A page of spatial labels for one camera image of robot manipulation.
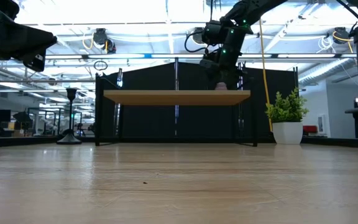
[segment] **black backdrop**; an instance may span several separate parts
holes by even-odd
[[[266,97],[263,73],[260,69],[247,69],[247,75],[254,77],[254,92],[260,138],[269,137],[269,120],[265,114]],[[117,82],[117,74],[107,76]],[[206,75],[197,64],[179,63],[179,90],[205,90]],[[275,103],[275,94],[280,91],[284,97],[295,87],[293,72],[267,70],[267,85],[270,102]],[[174,63],[134,70],[123,74],[123,90],[174,90]],[[113,137],[114,102],[104,99],[101,137]],[[179,106],[175,124],[174,106],[125,106],[123,107],[124,138],[186,138],[186,139],[231,139],[232,117],[230,106]],[[244,102],[244,134],[251,137],[250,100]]]

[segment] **white planter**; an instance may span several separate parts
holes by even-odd
[[[303,135],[302,122],[273,123],[273,135],[277,144],[300,144]]]

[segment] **potted plant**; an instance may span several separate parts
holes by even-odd
[[[306,99],[295,88],[289,96],[276,94],[276,103],[268,105],[266,114],[273,123],[273,135],[277,144],[300,144],[303,135],[302,118],[309,112],[303,108]]]

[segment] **round base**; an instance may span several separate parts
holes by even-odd
[[[82,144],[82,142],[74,137],[73,132],[69,132],[64,138],[57,141],[56,144]]]

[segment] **red object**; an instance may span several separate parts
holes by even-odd
[[[303,126],[303,131],[306,133],[317,133],[317,126]]]

